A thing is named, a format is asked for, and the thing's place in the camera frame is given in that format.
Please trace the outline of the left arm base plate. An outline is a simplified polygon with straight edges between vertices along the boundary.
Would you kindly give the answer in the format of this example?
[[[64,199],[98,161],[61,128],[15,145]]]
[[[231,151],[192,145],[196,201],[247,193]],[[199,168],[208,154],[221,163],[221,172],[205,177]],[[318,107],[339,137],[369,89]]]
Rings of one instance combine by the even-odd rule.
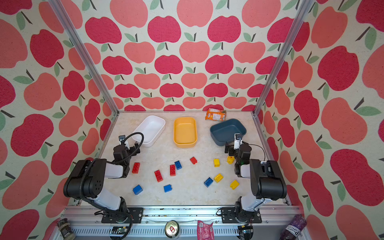
[[[133,224],[140,224],[143,218],[144,208],[128,208],[128,214],[132,217]],[[103,224],[129,224],[130,218],[126,215],[103,213]]]

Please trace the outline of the dark teal plastic container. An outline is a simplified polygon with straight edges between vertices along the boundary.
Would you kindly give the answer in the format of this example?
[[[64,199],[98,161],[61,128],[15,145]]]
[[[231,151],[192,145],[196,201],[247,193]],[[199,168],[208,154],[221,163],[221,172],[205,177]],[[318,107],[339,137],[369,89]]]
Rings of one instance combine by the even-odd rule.
[[[235,139],[235,134],[244,136],[246,133],[247,129],[237,119],[229,119],[210,127],[211,137],[218,146],[232,143]]]

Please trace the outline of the small red lego brick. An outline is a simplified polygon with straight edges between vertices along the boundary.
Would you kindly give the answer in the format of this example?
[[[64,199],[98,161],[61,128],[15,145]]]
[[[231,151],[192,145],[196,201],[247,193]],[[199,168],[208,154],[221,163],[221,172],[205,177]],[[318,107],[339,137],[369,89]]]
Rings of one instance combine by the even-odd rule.
[[[190,158],[190,161],[191,161],[191,163],[192,163],[193,165],[195,165],[195,164],[198,163],[198,161],[197,161],[197,159],[196,159],[195,157]]]

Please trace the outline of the red lego brick tilted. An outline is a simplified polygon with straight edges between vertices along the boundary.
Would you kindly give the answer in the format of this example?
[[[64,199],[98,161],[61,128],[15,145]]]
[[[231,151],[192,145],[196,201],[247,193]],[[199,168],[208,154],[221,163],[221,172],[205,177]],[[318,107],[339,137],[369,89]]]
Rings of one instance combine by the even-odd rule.
[[[156,170],[154,174],[158,183],[163,181],[163,177],[160,170]]]

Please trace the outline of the yellow plastic container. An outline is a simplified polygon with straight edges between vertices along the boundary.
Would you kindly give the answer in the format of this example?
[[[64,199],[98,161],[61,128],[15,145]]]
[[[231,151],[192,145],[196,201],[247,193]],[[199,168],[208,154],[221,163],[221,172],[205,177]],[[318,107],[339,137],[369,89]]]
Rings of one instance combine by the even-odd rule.
[[[198,141],[196,120],[180,117],[174,121],[174,143],[178,148],[192,148]]]

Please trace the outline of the yellow round lego piece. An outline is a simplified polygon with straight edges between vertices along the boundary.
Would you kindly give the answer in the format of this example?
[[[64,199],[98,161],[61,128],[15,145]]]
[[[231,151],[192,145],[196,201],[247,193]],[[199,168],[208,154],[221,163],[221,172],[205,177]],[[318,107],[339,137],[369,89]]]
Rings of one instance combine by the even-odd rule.
[[[233,164],[234,161],[235,161],[235,157],[234,157],[234,156],[228,156],[228,157],[227,157],[227,163],[228,163],[229,165]]]

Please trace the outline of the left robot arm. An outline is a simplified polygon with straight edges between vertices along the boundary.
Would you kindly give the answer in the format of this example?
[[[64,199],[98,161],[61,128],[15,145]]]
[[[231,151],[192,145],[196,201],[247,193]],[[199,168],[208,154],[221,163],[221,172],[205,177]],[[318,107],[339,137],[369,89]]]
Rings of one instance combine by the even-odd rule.
[[[113,161],[78,161],[64,184],[63,193],[67,198],[81,200],[97,208],[95,215],[102,216],[103,224],[139,224],[144,209],[128,208],[123,197],[104,187],[104,181],[128,176],[131,158],[140,153],[144,135],[134,132],[127,137],[120,136],[119,141],[114,147]]]

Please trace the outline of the red lego brick upright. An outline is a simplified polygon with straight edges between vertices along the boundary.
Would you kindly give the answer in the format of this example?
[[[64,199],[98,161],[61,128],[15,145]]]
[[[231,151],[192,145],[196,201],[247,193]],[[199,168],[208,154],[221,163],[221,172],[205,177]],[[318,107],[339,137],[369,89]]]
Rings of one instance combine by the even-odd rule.
[[[170,176],[174,177],[176,175],[176,165],[170,165]]]

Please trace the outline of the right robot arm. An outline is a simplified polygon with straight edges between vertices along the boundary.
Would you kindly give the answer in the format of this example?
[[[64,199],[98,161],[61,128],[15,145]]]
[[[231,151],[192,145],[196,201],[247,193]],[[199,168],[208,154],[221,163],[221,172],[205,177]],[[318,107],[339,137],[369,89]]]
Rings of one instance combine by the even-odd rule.
[[[250,180],[251,192],[239,197],[233,207],[221,208],[224,224],[261,223],[261,206],[284,199],[287,195],[287,185],[278,163],[251,159],[251,151],[251,146],[242,140],[225,145],[225,153],[235,158],[235,174]]]

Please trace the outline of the white plastic container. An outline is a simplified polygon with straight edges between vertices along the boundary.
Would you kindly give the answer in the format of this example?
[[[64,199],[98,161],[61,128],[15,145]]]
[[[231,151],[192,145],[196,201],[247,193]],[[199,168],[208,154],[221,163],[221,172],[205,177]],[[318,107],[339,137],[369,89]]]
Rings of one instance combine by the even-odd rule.
[[[142,133],[144,141],[142,147],[151,147],[162,134],[166,126],[163,118],[151,115],[146,117],[140,125],[134,130],[134,133]]]

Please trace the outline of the green circuit board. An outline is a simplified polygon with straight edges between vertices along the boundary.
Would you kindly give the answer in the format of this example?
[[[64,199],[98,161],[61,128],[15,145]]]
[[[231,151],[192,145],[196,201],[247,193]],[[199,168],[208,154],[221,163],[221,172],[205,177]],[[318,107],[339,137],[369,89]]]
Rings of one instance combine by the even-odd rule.
[[[113,227],[111,230],[112,235],[124,235],[127,233],[128,228],[126,227]]]

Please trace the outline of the left aluminium frame post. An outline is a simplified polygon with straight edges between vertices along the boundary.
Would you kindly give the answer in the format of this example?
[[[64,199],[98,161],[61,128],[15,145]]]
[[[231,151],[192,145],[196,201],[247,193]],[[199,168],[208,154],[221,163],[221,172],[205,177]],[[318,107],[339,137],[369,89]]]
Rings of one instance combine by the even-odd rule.
[[[110,107],[112,114],[114,116],[118,116],[120,111],[118,110],[115,101],[113,100],[105,82],[103,81],[103,78],[101,77],[100,73],[96,69],[96,66],[94,64],[94,61],[92,60],[91,55],[89,54],[83,41],[79,37],[77,30],[71,21],[71,18],[69,17],[69,15],[67,14],[64,8],[64,5],[61,3],[61,1],[49,0],[48,2],[50,3],[50,6],[52,7],[58,20],[64,27],[67,35],[69,36],[69,39],[73,41],[74,47],[76,48],[80,58],[85,64],[85,67],[88,70],[90,76],[93,78],[95,84],[100,90],[101,95],[103,96],[104,100]]]

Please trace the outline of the purple plastic bottle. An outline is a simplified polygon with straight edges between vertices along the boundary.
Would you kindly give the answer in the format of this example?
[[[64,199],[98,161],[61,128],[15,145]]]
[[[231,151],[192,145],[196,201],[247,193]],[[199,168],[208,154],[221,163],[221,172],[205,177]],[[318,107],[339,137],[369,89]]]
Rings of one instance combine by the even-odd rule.
[[[306,219],[302,215],[295,215],[282,231],[279,240],[296,240],[306,226]]]

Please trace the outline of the blue lego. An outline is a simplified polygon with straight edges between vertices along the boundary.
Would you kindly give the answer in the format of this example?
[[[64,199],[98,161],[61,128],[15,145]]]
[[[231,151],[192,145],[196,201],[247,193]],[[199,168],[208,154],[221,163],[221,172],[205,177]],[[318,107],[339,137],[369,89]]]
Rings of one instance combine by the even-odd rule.
[[[165,193],[168,193],[168,192],[172,191],[172,189],[173,189],[173,188],[172,188],[172,185],[170,185],[170,184],[164,186],[164,192],[165,192]]]
[[[140,185],[137,185],[137,186],[135,186],[135,187],[133,188],[133,193],[134,193],[135,195],[140,194],[142,191],[143,191],[143,188],[142,188]]]
[[[180,161],[176,161],[175,162],[175,167],[176,167],[177,170],[180,170],[182,168],[182,165],[181,165]]]
[[[208,188],[211,184],[213,183],[213,179],[211,178],[207,178],[205,181],[204,181],[204,185]]]

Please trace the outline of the dark glass jar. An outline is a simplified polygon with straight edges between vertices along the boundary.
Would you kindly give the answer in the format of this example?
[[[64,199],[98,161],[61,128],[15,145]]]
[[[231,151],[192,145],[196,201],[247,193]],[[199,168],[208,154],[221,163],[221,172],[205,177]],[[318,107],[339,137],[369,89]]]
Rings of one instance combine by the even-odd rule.
[[[76,235],[72,231],[70,223],[67,218],[61,219],[57,225],[63,237],[63,240],[74,240],[76,238]]]

